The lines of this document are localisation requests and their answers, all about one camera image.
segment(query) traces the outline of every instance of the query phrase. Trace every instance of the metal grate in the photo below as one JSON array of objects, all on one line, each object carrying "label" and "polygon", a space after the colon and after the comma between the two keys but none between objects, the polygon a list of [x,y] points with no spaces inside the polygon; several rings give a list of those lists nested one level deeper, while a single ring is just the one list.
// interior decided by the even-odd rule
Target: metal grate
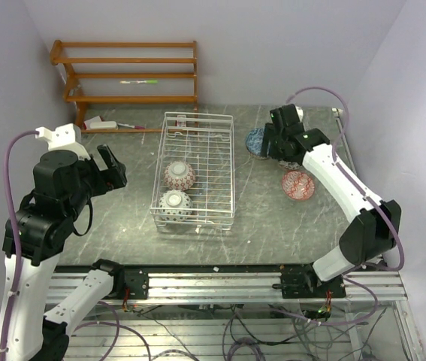
[{"label": "metal grate", "polygon": [[[151,214],[156,226],[180,223],[217,226],[228,230],[234,219],[233,117],[222,114],[167,112],[162,127]],[[168,191],[166,167],[176,161],[190,164],[196,182],[186,191],[192,213],[183,221],[161,218],[159,199]]]}]

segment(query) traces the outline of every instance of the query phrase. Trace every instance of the white bowl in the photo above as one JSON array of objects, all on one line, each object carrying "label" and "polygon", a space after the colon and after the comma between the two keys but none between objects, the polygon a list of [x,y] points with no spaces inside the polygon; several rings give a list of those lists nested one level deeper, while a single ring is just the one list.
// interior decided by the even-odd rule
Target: white bowl
[{"label": "white bowl", "polygon": [[191,213],[192,200],[180,190],[168,190],[159,199],[163,220],[183,222]]},{"label": "white bowl", "polygon": [[172,162],[165,169],[165,183],[172,190],[188,190],[195,182],[195,170],[186,162]]}]

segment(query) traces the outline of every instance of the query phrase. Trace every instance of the shelf slat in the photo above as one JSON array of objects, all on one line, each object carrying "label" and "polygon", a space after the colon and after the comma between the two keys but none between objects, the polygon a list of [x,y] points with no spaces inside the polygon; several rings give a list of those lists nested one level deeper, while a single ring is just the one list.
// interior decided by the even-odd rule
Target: shelf slat
[{"label": "shelf slat", "polygon": [[86,103],[132,103],[132,104],[167,104],[194,103],[195,96],[69,96],[68,102]]},{"label": "shelf slat", "polygon": [[55,58],[56,64],[195,64],[194,58]]},{"label": "shelf slat", "polygon": [[62,47],[191,47],[195,46],[195,41],[191,43],[134,43],[134,42],[100,42],[100,41],[65,41]]},{"label": "shelf slat", "polygon": [[192,79],[194,73],[79,73],[77,79]]}]

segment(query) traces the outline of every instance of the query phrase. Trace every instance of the red patterned bowl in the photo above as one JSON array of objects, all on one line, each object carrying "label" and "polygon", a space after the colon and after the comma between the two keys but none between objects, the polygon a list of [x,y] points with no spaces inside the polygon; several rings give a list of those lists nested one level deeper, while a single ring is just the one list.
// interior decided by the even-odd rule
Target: red patterned bowl
[{"label": "red patterned bowl", "polygon": [[195,170],[186,162],[172,162],[165,170],[165,183],[172,190],[188,190],[196,182]]},{"label": "red patterned bowl", "polygon": [[281,180],[282,190],[295,201],[305,201],[315,192],[313,179],[302,171],[289,171]]}]

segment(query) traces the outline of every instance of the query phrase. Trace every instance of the white partition wall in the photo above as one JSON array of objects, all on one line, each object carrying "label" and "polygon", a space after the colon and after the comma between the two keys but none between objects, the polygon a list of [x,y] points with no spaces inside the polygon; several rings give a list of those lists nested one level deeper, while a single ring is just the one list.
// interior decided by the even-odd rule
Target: white partition wall
[{"label": "white partition wall", "polygon": [[[303,86],[348,99],[405,0],[25,0],[48,47],[64,41],[198,42],[198,96],[281,104]],[[303,104],[338,104],[319,92]]]},{"label": "white partition wall", "polygon": [[360,176],[403,209],[401,275],[426,347],[426,1],[406,2],[349,104]]}]

